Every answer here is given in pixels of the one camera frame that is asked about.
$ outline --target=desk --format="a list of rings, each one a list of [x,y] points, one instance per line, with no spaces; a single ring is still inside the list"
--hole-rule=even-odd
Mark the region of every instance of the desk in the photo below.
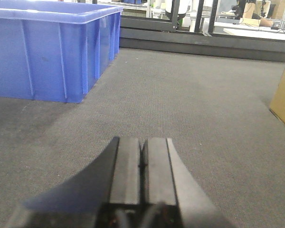
[[[274,32],[258,31],[258,30],[224,28],[224,32],[230,35],[241,36],[241,37],[255,37],[255,38],[285,40],[285,33],[283,33],[282,31],[277,33],[277,30],[275,30],[275,33],[274,33]]]

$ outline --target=black metal frame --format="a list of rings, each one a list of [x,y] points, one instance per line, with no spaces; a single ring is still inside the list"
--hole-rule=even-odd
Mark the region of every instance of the black metal frame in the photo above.
[[[201,15],[203,13],[204,0],[199,0],[194,32],[200,32]]]
[[[175,32],[180,0],[172,3],[171,20],[122,16],[121,27]]]
[[[218,11],[218,3],[219,3],[219,0],[213,0],[211,16],[210,16],[210,22],[209,22],[209,28],[208,28],[208,33],[209,34],[212,34],[213,30],[214,30],[214,23],[215,23],[215,19],[216,19],[216,16],[217,16],[217,11]]]

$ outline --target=plastic bin rim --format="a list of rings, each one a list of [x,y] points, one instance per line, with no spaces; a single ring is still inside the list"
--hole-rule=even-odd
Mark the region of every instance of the plastic bin rim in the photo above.
[[[63,4],[74,4],[71,2],[61,2]],[[86,24],[88,22],[98,20],[108,15],[119,13],[123,11],[121,6],[110,6],[99,4],[102,6],[107,6],[104,9],[95,9],[91,11],[86,11],[82,13],[65,13],[65,12],[52,12],[52,11],[38,11],[35,9],[6,9],[0,8],[0,18],[1,19],[21,19],[21,20],[38,20],[38,21],[48,21],[48,22],[58,22],[58,23],[68,23],[68,24]],[[55,15],[56,19],[49,19],[48,15]]]

